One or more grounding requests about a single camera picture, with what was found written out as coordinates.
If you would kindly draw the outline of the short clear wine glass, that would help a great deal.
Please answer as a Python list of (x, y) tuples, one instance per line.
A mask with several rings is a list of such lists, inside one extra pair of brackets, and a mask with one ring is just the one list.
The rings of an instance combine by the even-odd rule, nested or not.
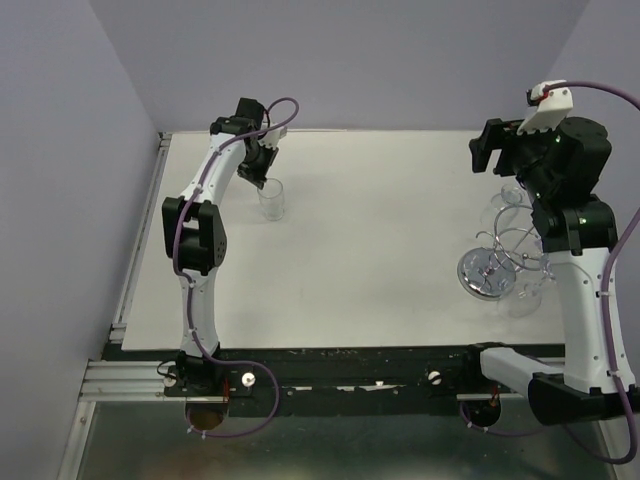
[(284, 186), (280, 180), (268, 178), (257, 194), (262, 214), (268, 221), (279, 221), (284, 217)]

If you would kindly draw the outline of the ribbed wine glass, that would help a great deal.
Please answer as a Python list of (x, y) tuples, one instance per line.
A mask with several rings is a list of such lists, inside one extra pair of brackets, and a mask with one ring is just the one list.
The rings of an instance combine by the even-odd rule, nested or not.
[(481, 225), (492, 229), (495, 220), (498, 227), (508, 227), (514, 222), (523, 206), (528, 204), (526, 193), (517, 184), (504, 184), (500, 191), (493, 195), (480, 216)]

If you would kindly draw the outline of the chrome wine glass rack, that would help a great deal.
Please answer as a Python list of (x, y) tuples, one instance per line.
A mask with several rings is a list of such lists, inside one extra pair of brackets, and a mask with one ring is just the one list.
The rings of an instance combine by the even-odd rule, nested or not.
[(497, 302), (511, 293), (518, 276), (542, 270), (540, 236), (527, 205), (504, 206), (476, 233), (478, 246), (459, 259), (456, 273), (472, 297)]

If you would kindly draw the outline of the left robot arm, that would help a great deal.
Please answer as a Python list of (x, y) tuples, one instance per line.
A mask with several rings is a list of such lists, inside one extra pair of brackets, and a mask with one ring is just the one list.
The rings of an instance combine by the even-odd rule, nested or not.
[(165, 251), (179, 278), (183, 310), (181, 346), (165, 377), (187, 381), (201, 395), (214, 393), (222, 380), (209, 361), (220, 345), (214, 290), (228, 247), (220, 204), (233, 175), (265, 187), (282, 130), (271, 125), (269, 109), (259, 101), (240, 99), (233, 115), (210, 125), (209, 150), (194, 179), (161, 206)]

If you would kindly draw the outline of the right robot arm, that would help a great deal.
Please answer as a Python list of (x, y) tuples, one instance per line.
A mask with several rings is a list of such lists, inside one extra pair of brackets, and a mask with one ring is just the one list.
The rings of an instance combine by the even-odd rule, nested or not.
[(472, 170), (513, 176), (529, 195), (532, 223), (550, 261), (564, 331), (564, 365), (546, 365), (502, 343), (470, 346), (460, 379), (480, 392), (494, 381), (524, 396), (543, 425), (608, 420), (639, 411), (639, 388), (624, 356), (617, 318), (615, 215), (593, 192), (612, 145), (601, 124), (582, 117), (520, 133), (523, 121), (486, 122), (469, 143)]

